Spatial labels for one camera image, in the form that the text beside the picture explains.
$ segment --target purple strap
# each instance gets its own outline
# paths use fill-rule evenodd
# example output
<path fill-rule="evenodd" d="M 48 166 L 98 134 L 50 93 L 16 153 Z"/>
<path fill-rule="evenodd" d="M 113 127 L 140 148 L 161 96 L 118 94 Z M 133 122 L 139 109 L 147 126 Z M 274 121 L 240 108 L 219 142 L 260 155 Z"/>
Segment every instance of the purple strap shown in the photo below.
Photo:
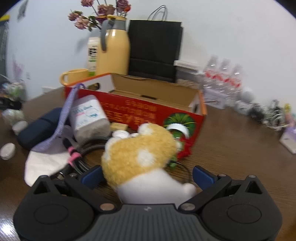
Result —
<path fill-rule="evenodd" d="M 68 118 L 69 112 L 72 107 L 72 103 L 73 103 L 76 93 L 79 90 L 81 85 L 83 86 L 83 88 L 85 88 L 84 84 L 79 83 L 79 84 L 76 84 L 74 86 L 74 88 L 71 90 L 71 92 L 69 93 L 69 95 L 64 103 L 64 106 L 61 110 L 61 114 L 59 116 L 59 123 L 57 125 L 57 128 L 56 128 L 54 134 L 50 138 L 48 138 L 45 141 L 42 141 L 39 144 L 37 144 L 36 146 L 34 146 L 31 149 L 32 151 L 35 151 L 35 152 L 46 151 L 51 146 L 52 142 L 62 134 L 65 122 Z"/>

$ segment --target table surface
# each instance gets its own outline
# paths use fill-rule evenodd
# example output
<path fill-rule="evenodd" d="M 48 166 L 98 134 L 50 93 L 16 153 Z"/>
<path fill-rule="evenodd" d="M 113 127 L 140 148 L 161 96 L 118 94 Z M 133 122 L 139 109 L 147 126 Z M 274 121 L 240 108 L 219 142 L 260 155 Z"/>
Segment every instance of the table surface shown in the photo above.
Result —
<path fill-rule="evenodd" d="M 62 89 L 58 89 L 28 101 L 23 111 L 30 122 L 55 107 L 61 107 L 63 102 Z M 12 217 L 29 187 L 24 182 L 28 152 L 18 145 L 13 132 L 0 117 L 0 147 L 8 142 L 16 144 L 17 152 L 8 161 L 0 160 L 1 241 L 19 240 Z M 100 151 L 89 154 L 89 164 L 100 164 L 100 154 Z M 192 155 L 183 163 L 191 169 L 201 165 L 214 174 L 227 173 L 233 179 L 245 179 L 250 174 L 258 176 L 283 216 L 276 240 L 296 239 L 296 156 L 279 143 L 279 133 L 230 108 L 208 107 L 208 116 L 192 148 Z M 186 176 L 181 169 L 171 174 L 176 179 Z M 96 191 L 118 201 L 109 187 L 99 187 Z"/>

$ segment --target red cardboard box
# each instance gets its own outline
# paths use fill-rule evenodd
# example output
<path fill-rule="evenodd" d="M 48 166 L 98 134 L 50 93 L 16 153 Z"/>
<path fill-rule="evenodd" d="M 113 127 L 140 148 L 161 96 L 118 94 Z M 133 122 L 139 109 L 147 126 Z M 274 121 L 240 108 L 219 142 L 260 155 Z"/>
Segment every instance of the red cardboard box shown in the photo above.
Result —
<path fill-rule="evenodd" d="M 193 144 L 207 114 L 202 93 L 178 84 L 118 74 L 80 82 L 87 89 L 79 90 L 79 98 L 95 95 L 111 122 L 127 124 L 133 130 L 146 122 L 164 127 L 180 123 L 188 128 Z M 66 96 L 75 84 L 65 86 Z"/>

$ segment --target yellow and white plush toy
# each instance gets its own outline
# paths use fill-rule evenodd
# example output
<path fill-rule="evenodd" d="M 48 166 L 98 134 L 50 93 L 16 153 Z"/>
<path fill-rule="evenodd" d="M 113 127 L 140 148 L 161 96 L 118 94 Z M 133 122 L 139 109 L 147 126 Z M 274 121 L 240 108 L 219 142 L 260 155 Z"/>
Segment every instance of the yellow and white plush toy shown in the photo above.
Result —
<path fill-rule="evenodd" d="M 177 142 L 165 128 L 142 124 L 134 138 L 111 138 L 102 156 L 108 184 L 123 203 L 164 204 L 176 207 L 196 194 L 190 183 L 181 184 L 163 168 L 177 151 Z"/>

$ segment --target bouquet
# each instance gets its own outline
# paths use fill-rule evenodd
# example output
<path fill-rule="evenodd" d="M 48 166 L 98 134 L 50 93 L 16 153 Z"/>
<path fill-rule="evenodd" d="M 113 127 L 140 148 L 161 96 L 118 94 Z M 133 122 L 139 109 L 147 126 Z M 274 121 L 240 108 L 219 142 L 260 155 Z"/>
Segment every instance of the bouquet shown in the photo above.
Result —
<path fill-rule="evenodd" d="M 97 8 L 94 8 L 94 0 L 81 0 L 81 5 L 84 7 L 92 7 L 94 9 L 95 16 L 83 16 L 83 12 L 81 11 L 71 11 L 69 13 L 68 18 L 70 21 L 76 21 L 75 27 L 78 29 L 88 29 L 92 31 L 92 28 L 101 29 L 102 23 L 107 19 L 107 15 L 113 15 L 116 11 L 117 16 L 126 17 L 128 11 L 131 9 L 131 5 L 128 0 L 116 0 L 116 6 L 113 7 L 112 4 L 108 5 L 106 0 L 105 4 L 100 4 L 98 0 Z"/>

